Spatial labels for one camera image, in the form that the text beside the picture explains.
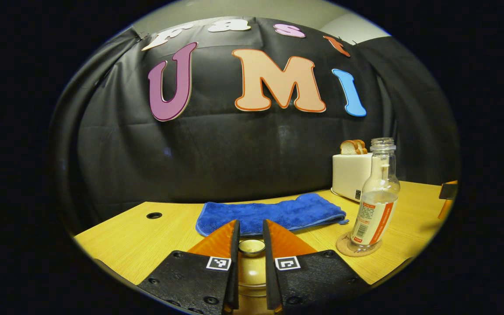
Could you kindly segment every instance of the blue cloth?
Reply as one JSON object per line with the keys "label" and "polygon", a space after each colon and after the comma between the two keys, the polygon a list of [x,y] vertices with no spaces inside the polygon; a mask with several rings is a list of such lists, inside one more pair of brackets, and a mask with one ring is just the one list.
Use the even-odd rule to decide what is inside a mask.
{"label": "blue cloth", "polygon": [[296,200],[276,204],[225,204],[207,202],[196,223],[196,231],[208,236],[232,220],[240,221],[240,235],[262,235],[264,219],[278,223],[289,231],[331,223],[345,224],[346,213],[316,193],[300,195]]}

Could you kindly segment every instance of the gray wall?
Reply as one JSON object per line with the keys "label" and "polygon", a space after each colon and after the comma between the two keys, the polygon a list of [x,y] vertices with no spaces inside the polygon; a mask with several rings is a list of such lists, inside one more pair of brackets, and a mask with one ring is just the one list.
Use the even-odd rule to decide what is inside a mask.
{"label": "gray wall", "polygon": [[152,34],[172,26],[220,16],[276,18],[327,32],[349,44],[389,36],[344,7],[324,0],[180,0],[151,12],[134,28]]}

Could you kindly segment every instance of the cork coaster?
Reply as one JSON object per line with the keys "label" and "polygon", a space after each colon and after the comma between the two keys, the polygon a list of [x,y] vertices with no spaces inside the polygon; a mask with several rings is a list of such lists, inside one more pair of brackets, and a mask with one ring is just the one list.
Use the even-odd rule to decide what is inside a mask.
{"label": "cork coaster", "polygon": [[374,253],[377,249],[379,249],[382,246],[382,241],[376,243],[375,245],[372,246],[366,246],[362,250],[357,250],[355,248],[350,248],[350,236],[351,232],[345,233],[344,235],[340,236],[338,238],[338,241],[336,241],[336,247],[338,248],[338,251],[346,256],[350,257],[362,257],[366,255],[370,255]]}

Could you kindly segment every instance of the bread slice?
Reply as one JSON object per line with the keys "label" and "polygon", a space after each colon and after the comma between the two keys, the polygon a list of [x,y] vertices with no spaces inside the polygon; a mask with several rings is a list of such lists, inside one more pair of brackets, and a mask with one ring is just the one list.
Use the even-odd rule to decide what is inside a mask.
{"label": "bread slice", "polygon": [[362,154],[363,152],[363,148],[360,148],[357,142],[354,140],[346,140],[342,142],[339,148],[340,150],[342,150],[342,154],[344,155]]}
{"label": "bread slice", "polygon": [[363,140],[354,140],[358,143],[358,149],[361,151],[360,154],[367,154],[368,151],[367,149],[365,149],[364,147],[364,142]]}

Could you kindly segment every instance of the clear bottle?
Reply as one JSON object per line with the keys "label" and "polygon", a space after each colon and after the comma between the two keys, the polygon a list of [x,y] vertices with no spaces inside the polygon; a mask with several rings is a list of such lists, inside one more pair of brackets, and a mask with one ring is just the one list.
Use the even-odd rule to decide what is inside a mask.
{"label": "clear bottle", "polygon": [[371,175],[363,185],[357,219],[347,243],[348,249],[356,253],[378,249],[400,192],[394,139],[372,139],[370,150]]}

